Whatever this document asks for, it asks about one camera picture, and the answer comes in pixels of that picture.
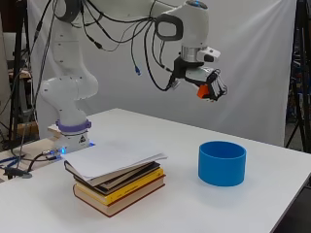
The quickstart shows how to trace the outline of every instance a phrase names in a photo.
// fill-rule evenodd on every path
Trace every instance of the blue cylindrical container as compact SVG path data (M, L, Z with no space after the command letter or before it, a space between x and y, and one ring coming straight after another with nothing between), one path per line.
M198 176L216 186L243 183L246 150L229 142L209 142L200 146Z

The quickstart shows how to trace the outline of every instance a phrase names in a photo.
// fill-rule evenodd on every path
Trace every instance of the white table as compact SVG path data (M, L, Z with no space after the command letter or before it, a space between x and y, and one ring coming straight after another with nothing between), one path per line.
M0 184L1 232L268 233L310 174L310 154L123 110L89 119L95 143L135 136L159 143L169 155L162 164L166 186L107 218L74 197L72 176L56 162L30 180ZM198 147L213 140L246 148L241 185L215 187L197 176Z

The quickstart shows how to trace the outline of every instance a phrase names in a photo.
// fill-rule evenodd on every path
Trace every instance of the white backdrop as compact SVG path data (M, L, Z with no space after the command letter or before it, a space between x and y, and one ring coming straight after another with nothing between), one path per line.
M179 5L184 0L166 0ZM185 83L175 91L163 93L152 84L145 68L142 37L135 42L135 57L142 71L137 76L130 58L130 45L114 52L100 51L81 32L81 45L88 70L99 81L96 96L81 101L88 115L112 108L162 117L283 146L285 112L290 76L294 33L294 0L204 0L210 10L209 45L222 52L213 67L222 70L228 95L219 102L208 103L196 97L193 87ZM47 0L30 0L30 31L34 28ZM45 30L51 15L46 17ZM116 38L123 25L106 22ZM106 48L114 44L105 39L96 26L89 33ZM46 33L42 33L32 56L35 81L41 62ZM179 43L166 47L164 61L172 67L180 50ZM165 86L169 74L152 66L155 78ZM49 54L45 79L61 74ZM38 100L40 134L46 137L47 126L57 119L55 110Z

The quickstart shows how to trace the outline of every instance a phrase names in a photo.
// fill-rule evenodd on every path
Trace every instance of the white paper sheet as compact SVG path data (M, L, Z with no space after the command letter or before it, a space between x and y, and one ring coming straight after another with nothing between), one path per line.
M111 140L63 157L86 181L134 165L167 158L161 150L145 140Z

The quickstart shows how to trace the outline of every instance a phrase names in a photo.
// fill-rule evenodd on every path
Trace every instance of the stack of books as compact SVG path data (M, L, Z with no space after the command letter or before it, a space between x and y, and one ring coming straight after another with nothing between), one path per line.
M76 181L74 194L105 216L111 217L164 186L164 172L155 161L86 179L70 163L65 168Z

